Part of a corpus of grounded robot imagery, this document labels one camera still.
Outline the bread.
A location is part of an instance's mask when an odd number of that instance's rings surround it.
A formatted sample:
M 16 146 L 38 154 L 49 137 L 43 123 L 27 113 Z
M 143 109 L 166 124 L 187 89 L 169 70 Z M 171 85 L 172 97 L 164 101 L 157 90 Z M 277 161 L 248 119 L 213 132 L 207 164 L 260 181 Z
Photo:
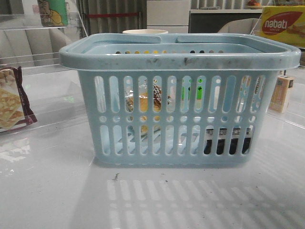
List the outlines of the bread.
M 139 100 L 140 111 L 147 112 L 149 109 L 149 104 L 148 104 L 149 93 L 148 93 L 148 80 L 146 77 L 144 76 L 140 77 L 140 85 L 138 89 L 139 89 L 138 100 Z M 153 110 L 155 112 L 160 112 L 162 109 L 162 87 L 156 79 L 153 80 L 152 94 L 153 94 L 152 96 Z M 132 89 L 125 92 L 125 101 L 126 101 L 127 111 L 128 112 L 133 111 L 135 99 Z M 147 135 L 148 132 L 149 132 L 148 125 L 141 125 L 140 128 L 141 136 Z

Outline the light blue plastic basket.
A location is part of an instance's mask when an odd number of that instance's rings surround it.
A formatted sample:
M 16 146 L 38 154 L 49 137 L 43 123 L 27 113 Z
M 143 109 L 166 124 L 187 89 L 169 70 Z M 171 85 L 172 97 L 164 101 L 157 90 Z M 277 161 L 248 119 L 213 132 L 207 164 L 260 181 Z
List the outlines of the light blue plastic basket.
M 279 73 L 299 65 L 301 51 L 259 36 L 231 33 L 94 34 L 60 49 L 61 65 L 78 72 L 96 157 L 132 166 L 232 166 L 250 159 Z M 139 107 L 140 77 L 148 80 L 149 109 Z M 153 110 L 153 80 L 162 109 Z M 125 92 L 134 93 L 134 110 Z M 141 125 L 149 132 L 141 136 Z M 253 135 L 242 154 L 248 127 Z M 224 153 L 216 154 L 220 128 Z M 229 154 L 232 130 L 237 152 Z M 206 129 L 213 129 L 204 154 Z

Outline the white paper cup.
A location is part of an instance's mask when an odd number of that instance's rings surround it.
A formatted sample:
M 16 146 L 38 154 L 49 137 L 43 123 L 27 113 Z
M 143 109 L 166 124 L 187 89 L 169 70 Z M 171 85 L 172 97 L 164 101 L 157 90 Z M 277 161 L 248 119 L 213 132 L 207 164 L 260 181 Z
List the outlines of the white paper cup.
M 155 30 L 155 29 L 138 29 L 138 30 L 125 30 L 123 34 L 135 34 L 135 35 L 161 35 L 168 34 L 166 30 Z

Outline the white cabinet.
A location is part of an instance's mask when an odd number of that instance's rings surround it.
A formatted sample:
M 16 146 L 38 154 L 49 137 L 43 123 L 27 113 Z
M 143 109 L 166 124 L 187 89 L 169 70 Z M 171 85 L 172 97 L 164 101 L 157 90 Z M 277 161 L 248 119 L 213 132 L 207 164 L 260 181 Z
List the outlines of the white cabinet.
M 146 9 L 147 29 L 169 33 L 189 32 L 189 0 L 148 0 Z

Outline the clear acrylic left shelf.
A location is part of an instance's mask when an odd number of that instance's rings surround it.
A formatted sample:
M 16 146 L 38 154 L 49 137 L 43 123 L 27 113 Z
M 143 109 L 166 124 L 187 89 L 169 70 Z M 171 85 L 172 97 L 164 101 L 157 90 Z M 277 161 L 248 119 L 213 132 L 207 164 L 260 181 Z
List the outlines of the clear acrylic left shelf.
M 0 17 L 0 65 L 22 68 L 22 86 L 37 122 L 0 135 L 1 153 L 22 153 L 31 140 L 55 146 L 88 131 L 77 73 L 60 65 L 61 47 L 86 37 L 79 13 L 67 14 L 66 26 L 43 26 L 39 15 Z

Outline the clear acrylic shelf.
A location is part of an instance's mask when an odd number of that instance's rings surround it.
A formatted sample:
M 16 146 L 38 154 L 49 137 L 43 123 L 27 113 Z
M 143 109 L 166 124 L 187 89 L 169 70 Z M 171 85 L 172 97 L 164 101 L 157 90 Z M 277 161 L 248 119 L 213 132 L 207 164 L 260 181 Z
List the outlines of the clear acrylic shelf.
M 39 15 L 0 17 L 0 65 L 22 68 L 22 86 L 37 122 L 0 135 L 1 153 L 22 153 L 31 140 L 55 146 L 88 131 L 77 73 L 60 65 L 61 47 L 86 37 L 79 13 L 67 14 L 66 26 L 43 26 Z
M 294 77 L 294 86 L 290 95 L 289 105 L 284 113 L 268 109 L 267 113 L 286 123 L 305 127 L 305 62 L 301 61 L 298 68 L 281 71 L 280 75 Z

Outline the small beige carton box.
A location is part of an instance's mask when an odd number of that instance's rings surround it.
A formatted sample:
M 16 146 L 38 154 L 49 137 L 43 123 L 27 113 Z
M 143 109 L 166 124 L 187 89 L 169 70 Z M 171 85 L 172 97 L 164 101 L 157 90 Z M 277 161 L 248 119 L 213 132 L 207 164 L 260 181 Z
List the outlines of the small beige carton box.
M 281 114 L 286 111 L 293 90 L 294 79 L 295 78 L 291 76 L 278 76 L 271 102 L 269 104 L 270 110 Z

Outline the clear acrylic right shelf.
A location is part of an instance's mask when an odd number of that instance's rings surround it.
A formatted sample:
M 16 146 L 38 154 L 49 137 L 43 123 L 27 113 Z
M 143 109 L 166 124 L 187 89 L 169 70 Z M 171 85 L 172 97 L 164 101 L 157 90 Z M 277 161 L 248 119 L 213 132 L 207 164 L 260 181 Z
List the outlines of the clear acrylic right shelf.
M 290 95 L 289 105 L 284 113 L 268 109 L 267 113 L 286 123 L 305 127 L 305 62 L 301 61 L 298 68 L 281 71 L 280 75 L 294 77 L 294 86 Z

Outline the maroon almond cracker packet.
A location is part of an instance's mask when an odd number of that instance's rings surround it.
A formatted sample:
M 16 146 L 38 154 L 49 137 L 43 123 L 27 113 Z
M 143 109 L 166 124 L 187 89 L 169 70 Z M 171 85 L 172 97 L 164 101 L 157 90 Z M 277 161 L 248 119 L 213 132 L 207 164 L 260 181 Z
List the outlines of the maroon almond cracker packet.
M 37 122 L 22 86 L 22 68 L 0 70 L 0 132 L 11 132 Z

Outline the green cartoon snack bag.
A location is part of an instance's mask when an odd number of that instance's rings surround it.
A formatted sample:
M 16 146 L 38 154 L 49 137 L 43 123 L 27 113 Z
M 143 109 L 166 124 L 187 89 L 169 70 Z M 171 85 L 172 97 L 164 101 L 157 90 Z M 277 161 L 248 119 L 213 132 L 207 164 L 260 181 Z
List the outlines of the green cartoon snack bag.
M 41 23 L 44 27 L 68 25 L 66 2 L 64 0 L 38 0 Z

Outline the yellow nabati wafer box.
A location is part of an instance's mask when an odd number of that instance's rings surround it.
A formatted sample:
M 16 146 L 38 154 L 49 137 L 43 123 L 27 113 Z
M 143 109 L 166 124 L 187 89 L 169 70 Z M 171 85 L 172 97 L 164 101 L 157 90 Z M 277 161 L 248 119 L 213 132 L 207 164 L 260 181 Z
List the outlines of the yellow nabati wafer box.
M 256 34 L 274 41 L 304 48 L 304 5 L 264 7 L 261 25 Z

